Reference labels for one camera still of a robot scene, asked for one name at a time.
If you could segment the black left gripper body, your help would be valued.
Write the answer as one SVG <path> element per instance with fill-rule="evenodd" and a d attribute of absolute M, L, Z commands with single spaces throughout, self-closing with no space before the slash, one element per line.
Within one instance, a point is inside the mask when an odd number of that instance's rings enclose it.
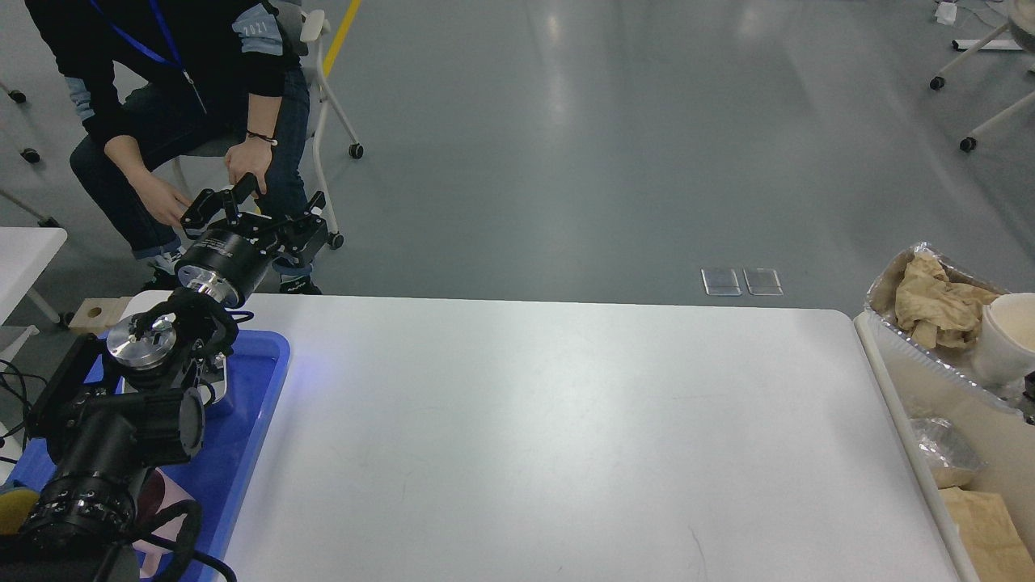
<path fill-rule="evenodd" d="M 227 228 L 204 232 L 176 265 L 182 287 L 207 294 L 225 308 L 244 305 L 267 275 L 280 248 L 271 230 L 239 234 Z"/>

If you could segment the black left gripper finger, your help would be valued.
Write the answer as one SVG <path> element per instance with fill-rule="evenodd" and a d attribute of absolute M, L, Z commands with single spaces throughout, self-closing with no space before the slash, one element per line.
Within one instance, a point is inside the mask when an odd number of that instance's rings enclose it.
<path fill-rule="evenodd" d="M 264 222 L 259 227 L 259 250 L 286 268 L 310 268 L 328 239 L 326 206 L 325 192 L 317 191 L 298 217 Z"/>
<path fill-rule="evenodd" d="M 236 227 L 243 215 L 239 208 L 240 204 L 259 191 L 258 178 L 252 173 L 245 173 L 233 187 L 221 191 L 205 188 L 184 211 L 180 225 L 186 235 L 201 235 L 210 222 L 221 213 L 223 221 L 227 225 Z"/>

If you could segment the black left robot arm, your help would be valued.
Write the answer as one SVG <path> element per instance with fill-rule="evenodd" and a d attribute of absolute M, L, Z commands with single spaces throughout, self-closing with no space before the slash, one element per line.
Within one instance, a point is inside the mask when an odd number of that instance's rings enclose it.
<path fill-rule="evenodd" d="M 158 581 L 181 580 L 195 561 L 235 580 L 232 568 L 196 548 L 199 501 L 145 517 L 141 497 L 160 468 L 202 449 L 205 413 L 217 402 L 214 372 L 239 332 L 237 310 L 275 260 L 301 266 L 327 242 L 324 192 L 298 217 L 280 220 L 240 209 L 258 192 L 252 174 L 232 188 L 200 192 L 181 219 L 193 245 L 176 265 L 178 287 L 107 338 L 75 340 L 25 415 L 26 436 L 45 439 L 56 468 L 2 534 L 4 581 L 137 581 L 137 542 L 171 553 Z"/>

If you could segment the person's right hand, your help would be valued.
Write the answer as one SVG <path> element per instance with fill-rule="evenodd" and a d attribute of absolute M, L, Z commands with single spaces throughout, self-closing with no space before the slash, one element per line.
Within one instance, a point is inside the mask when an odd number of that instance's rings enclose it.
<path fill-rule="evenodd" d="M 152 217 L 169 227 L 181 226 L 185 210 L 193 203 L 182 192 L 146 169 L 134 171 L 127 175 L 127 181 Z"/>

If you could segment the person's left hand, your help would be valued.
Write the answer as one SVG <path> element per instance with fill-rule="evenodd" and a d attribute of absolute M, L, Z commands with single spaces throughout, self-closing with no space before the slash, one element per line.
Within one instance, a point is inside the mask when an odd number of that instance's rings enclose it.
<path fill-rule="evenodd" d="M 247 135 L 243 142 L 233 145 L 228 149 L 223 162 L 228 170 L 229 181 L 237 184 L 248 174 L 256 178 L 259 196 L 265 196 L 268 192 L 266 184 L 266 174 L 271 166 L 275 147 L 280 144 L 273 137 L 255 137 Z"/>

